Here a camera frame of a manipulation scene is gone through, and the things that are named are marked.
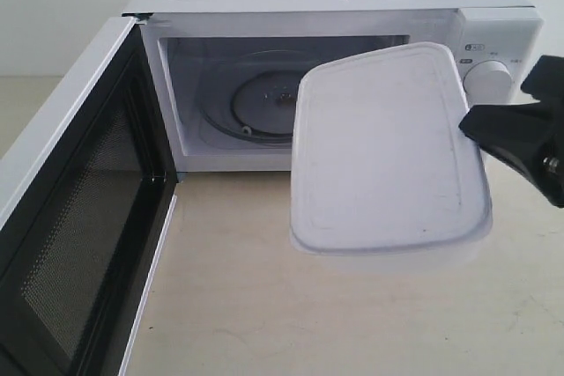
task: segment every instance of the open microwave door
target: open microwave door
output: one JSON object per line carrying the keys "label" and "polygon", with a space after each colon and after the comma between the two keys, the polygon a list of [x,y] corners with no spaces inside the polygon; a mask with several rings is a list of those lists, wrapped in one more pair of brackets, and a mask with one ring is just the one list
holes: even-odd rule
{"label": "open microwave door", "polygon": [[311,70],[293,133],[294,245],[401,255],[484,238],[491,202],[479,149],[458,128],[467,111],[443,45],[387,48]]}
{"label": "open microwave door", "polygon": [[176,173],[141,33],[101,29],[0,161],[0,374],[117,374]]}

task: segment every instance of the microwave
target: microwave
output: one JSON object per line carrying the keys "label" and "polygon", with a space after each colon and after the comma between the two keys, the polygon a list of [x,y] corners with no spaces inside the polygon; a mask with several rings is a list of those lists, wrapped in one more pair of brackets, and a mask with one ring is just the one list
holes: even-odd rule
{"label": "microwave", "polygon": [[125,374],[176,183],[290,170],[310,71],[430,42],[464,102],[504,104],[541,24],[527,0],[131,0],[0,161],[0,374]]}

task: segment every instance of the mesh screen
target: mesh screen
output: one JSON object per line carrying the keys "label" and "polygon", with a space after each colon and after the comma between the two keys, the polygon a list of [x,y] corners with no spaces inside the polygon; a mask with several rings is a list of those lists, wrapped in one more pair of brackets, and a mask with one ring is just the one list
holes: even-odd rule
{"label": "mesh screen", "polygon": [[21,295],[69,358],[80,345],[142,177],[125,105],[111,108],[59,181],[45,212],[49,225],[32,229],[49,234]]}

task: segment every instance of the microwave door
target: microwave door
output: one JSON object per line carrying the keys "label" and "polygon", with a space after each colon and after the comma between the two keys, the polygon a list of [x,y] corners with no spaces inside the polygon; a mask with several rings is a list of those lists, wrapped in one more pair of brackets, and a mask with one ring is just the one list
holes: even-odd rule
{"label": "microwave door", "polygon": [[112,18],[0,161],[0,374],[117,374],[176,172],[141,33]]}

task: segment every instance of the plastic container lid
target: plastic container lid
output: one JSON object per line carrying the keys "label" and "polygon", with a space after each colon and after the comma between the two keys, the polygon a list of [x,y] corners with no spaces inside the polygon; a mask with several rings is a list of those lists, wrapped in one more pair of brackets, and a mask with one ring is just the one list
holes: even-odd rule
{"label": "plastic container lid", "polygon": [[450,51],[415,43],[327,63],[301,81],[294,245],[315,254],[420,251],[491,229],[477,146]]}

